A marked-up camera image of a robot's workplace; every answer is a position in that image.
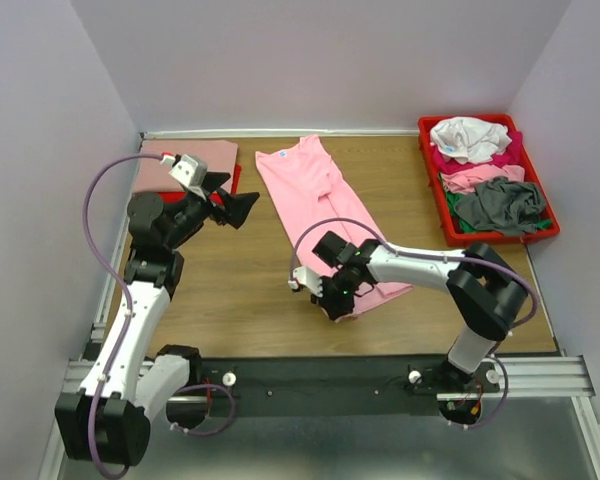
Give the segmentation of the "light pink t-shirt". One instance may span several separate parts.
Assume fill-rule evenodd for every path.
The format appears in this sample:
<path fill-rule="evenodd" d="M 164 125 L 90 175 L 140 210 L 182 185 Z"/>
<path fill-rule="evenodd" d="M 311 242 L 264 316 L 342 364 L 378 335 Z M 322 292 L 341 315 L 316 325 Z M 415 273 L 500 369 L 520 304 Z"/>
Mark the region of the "light pink t-shirt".
<path fill-rule="evenodd" d="M 257 152 L 255 163 L 290 241 L 298 242 L 305 230 L 314 228 L 297 250 L 301 265 L 320 275 L 333 274 L 312 252 L 325 233 L 359 246 L 372 237 L 365 227 L 380 231 L 318 136 L 303 137 L 274 153 Z"/>

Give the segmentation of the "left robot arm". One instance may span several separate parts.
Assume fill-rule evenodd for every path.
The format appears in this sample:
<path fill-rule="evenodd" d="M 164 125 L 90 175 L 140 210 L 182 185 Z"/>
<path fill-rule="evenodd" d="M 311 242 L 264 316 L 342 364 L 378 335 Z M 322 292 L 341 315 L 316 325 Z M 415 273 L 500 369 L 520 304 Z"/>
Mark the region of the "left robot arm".
<path fill-rule="evenodd" d="M 151 337 L 179 285 L 184 258 L 179 247 L 211 220 L 240 228 L 259 199 L 231 194 L 212 172 L 200 190 L 167 203 L 156 192 L 132 195 L 127 205 L 132 238 L 123 275 L 114 279 L 121 299 L 114 323 L 89 373 L 74 393 L 63 393 L 55 417 L 67 456 L 123 468 L 147 450 L 152 423 L 176 392 L 204 384 L 198 349 L 167 345 L 147 372 L 141 370 Z"/>

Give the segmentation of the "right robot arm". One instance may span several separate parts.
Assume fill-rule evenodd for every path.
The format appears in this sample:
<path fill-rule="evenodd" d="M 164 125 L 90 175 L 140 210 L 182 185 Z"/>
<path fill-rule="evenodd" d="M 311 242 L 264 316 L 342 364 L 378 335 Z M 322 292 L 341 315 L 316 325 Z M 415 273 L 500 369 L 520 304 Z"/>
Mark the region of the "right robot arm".
<path fill-rule="evenodd" d="M 312 302 L 333 321 L 354 313 L 363 284 L 371 290 L 412 284 L 451 296 L 465 326 L 440 366 L 409 375 L 411 383 L 440 392 L 460 392 L 474 383 L 482 361 L 505 340 L 532 296 L 529 284 L 485 243 L 440 252 L 404 249 L 378 239 L 356 246 L 329 231 L 313 254 L 334 272 L 322 275 L 297 267 L 289 285 L 308 289 Z"/>

